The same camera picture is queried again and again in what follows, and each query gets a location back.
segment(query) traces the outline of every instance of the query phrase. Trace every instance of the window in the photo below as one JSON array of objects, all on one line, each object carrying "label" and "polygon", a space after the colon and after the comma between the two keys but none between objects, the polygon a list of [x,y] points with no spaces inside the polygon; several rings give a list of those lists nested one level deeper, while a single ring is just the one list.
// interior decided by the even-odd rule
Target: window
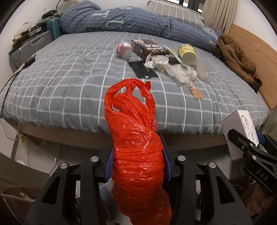
[{"label": "window", "polygon": [[206,0],[166,0],[202,13]]}]

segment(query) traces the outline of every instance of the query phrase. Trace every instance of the hand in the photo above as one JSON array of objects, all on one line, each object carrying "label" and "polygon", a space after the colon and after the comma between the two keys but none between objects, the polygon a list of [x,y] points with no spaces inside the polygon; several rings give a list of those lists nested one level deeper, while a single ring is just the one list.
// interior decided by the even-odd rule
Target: hand
[{"label": "hand", "polygon": [[247,203],[247,211],[250,216],[259,214],[263,209],[267,209],[272,203],[273,196],[265,196],[263,188],[260,185],[256,185],[255,191],[252,193],[251,200]]}]

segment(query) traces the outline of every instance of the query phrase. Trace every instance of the white plastic bag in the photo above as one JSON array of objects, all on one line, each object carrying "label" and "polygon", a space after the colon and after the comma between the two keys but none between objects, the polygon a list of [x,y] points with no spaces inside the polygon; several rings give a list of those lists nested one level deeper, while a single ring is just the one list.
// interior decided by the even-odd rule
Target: white plastic bag
[{"label": "white plastic bag", "polygon": [[181,64],[170,65],[169,59],[166,56],[158,55],[152,61],[144,64],[150,69],[157,69],[163,72],[164,70],[171,76],[176,78],[180,83],[186,84],[188,87],[194,87],[193,82],[197,77],[197,71],[192,66],[186,66],[186,69]]},{"label": "white plastic bag", "polygon": [[33,26],[33,22],[31,21],[25,22],[24,24],[22,24],[20,28],[18,28],[18,30],[14,34],[14,38],[21,36],[22,33],[28,31],[32,26]]}]

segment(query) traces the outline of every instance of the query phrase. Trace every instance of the plastic wrap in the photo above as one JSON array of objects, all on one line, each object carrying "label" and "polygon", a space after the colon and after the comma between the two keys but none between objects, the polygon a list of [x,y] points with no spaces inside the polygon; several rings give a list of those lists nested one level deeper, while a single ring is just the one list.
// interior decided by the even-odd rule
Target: plastic wrap
[{"label": "plastic wrap", "polygon": [[205,81],[206,83],[211,82],[211,76],[208,70],[208,65],[205,61],[198,58],[196,61],[196,70],[198,73],[198,78]]},{"label": "plastic wrap", "polygon": [[186,84],[188,87],[193,87],[194,80],[197,77],[197,71],[192,66],[186,65],[185,68],[181,64],[170,65],[169,59],[166,56],[159,55],[152,61],[144,64],[150,69],[157,69],[163,72],[164,70],[171,76],[177,79],[181,84]]},{"label": "plastic wrap", "polygon": [[116,47],[116,55],[119,58],[129,59],[131,57],[131,54],[132,46],[127,42],[123,42],[122,44]]},{"label": "plastic wrap", "polygon": [[[146,104],[132,95],[136,86]],[[126,91],[117,94],[123,87]],[[170,202],[161,187],[163,146],[155,133],[155,102],[150,82],[122,80],[108,89],[104,104],[114,147],[112,192],[120,211],[130,217],[133,225],[169,225]]]}]

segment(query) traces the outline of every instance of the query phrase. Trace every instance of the yellow cup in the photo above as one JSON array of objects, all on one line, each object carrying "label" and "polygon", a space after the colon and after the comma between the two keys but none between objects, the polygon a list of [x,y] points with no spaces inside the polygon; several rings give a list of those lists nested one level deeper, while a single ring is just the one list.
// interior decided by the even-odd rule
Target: yellow cup
[{"label": "yellow cup", "polygon": [[178,55],[185,65],[192,65],[196,62],[195,49],[189,44],[182,45],[178,49]]}]

